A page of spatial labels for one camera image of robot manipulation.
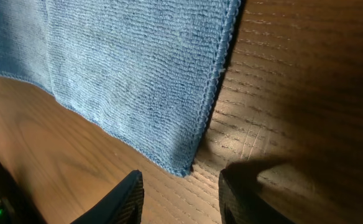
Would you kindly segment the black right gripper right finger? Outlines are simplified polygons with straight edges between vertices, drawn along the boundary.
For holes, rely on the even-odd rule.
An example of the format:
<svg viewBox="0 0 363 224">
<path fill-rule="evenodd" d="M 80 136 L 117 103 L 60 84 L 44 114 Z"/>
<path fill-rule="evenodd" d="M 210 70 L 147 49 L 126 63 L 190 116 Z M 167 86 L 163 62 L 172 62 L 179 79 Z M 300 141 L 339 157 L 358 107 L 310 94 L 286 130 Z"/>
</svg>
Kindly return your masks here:
<svg viewBox="0 0 363 224">
<path fill-rule="evenodd" d="M 260 172 L 282 164 L 282 160 L 235 161 L 219 173 L 219 211 L 223 224 L 292 224 L 286 216 L 259 196 Z"/>
</svg>

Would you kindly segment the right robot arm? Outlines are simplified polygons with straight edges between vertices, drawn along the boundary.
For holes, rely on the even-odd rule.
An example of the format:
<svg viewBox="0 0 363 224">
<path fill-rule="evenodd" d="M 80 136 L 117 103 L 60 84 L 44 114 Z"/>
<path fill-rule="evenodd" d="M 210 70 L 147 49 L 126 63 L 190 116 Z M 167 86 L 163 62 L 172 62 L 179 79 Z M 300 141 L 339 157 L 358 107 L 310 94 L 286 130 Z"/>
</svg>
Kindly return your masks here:
<svg viewBox="0 0 363 224">
<path fill-rule="evenodd" d="M 222 223 L 290 223 L 290 219 L 263 200 L 257 174 L 248 162 L 229 164 L 219 173 L 219 211 Z M 140 223 L 144 205 L 141 171 L 131 171 L 75 223 Z M 45 223 L 12 175 L 0 163 L 0 223 Z"/>
</svg>

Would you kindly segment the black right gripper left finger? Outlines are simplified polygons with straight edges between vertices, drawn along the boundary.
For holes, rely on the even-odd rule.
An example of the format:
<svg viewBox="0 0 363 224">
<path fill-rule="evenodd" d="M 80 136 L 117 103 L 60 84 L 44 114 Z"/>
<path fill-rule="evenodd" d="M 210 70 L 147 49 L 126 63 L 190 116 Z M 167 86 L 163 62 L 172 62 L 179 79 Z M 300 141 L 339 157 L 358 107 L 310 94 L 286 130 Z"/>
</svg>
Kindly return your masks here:
<svg viewBox="0 0 363 224">
<path fill-rule="evenodd" d="M 142 172 L 133 170 L 71 224 L 140 224 L 143 205 Z"/>
</svg>

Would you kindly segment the blue microfiber cloth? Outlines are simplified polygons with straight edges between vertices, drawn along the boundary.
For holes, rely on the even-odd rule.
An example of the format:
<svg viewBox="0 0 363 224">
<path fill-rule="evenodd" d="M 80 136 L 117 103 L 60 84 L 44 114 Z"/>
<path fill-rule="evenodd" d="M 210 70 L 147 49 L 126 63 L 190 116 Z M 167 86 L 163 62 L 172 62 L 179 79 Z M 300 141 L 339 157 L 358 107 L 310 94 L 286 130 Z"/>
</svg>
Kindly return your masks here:
<svg viewBox="0 0 363 224">
<path fill-rule="evenodd" d="M 0 77 L 190 173 L 241 3 L 0 0 Z"/>
</svg>

